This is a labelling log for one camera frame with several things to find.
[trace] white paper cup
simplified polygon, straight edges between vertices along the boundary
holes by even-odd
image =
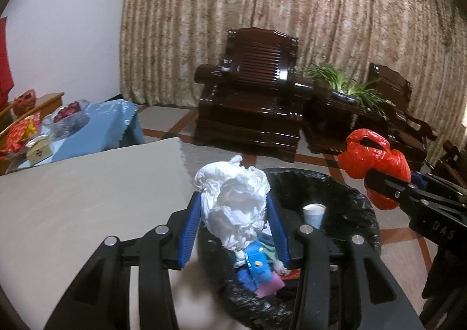
[[[321,205],[320,203],[311,203],[303,207],[303,215],[305,217],[305,223],[313,226],[315,229],[321,227],[321,222],[323,222],[324,212],[326,211],[326,206]]]

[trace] metal screw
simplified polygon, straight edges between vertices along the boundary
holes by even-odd
[[[313,227],[309,224],[302,224],[300,226],[300,232],[302,232],[303,234],[311,234],[313,232]]]
[[[169,227],[167,227],[165,224],[161,224],[156,227],[156,234],[165,235],[168,232],[169,232]]]
[[[352,237],[352,242],[354,242],[355,244],[363,244],[365,243],[365,239],[363,239],[361,235],[354,235]]]
[[[107,237],[104,240],[104,244],[106,246],[115,246],[116,243],[117,243],[117,237]]]

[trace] black trash bag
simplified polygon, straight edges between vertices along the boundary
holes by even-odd
[[[376,252],[381,252],[381,238],[374,210],[358,190],[314,171],[293,168],[269,168],[264,172],[271,185],[274,202],[297,206],[316,202],[327,207],[322,230],[334,241],[344,242],[354,230],[363,235]],[[347,228],[335,229],[335,226]],[[235,254],[226,250],[220,239],[201,225],[198,233],[198,253],[202,268],[224,310],[235,320],[253,330],[288,329],[292,319],[295,297],[293,283],[276,296],[258,298],[243,286],[234,268]],[[339,316],[339,278],[331,272],[330,321]]]

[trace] beige tabletop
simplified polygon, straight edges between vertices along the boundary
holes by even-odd
[[[0,282],[31,330],[44,327],[106,236],[143,236],[193,192],[178,138],[109,150],[0,177]],[[139,329],[137,267],[130,322]],[[196,250],[170,271],[180,328],[240,330],[209,291]]]

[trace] green plant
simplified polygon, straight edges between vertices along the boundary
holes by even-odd
[[[297,69],[302,72],[304,77],[328,82],[334,90],[356,97],[365,107],[382,113],[379,106],[385,100],[381,95],[375,89],[368,88],[367,84],[358,83],[347,77],[342,70],[337,69],[334,65],[322,63]]]

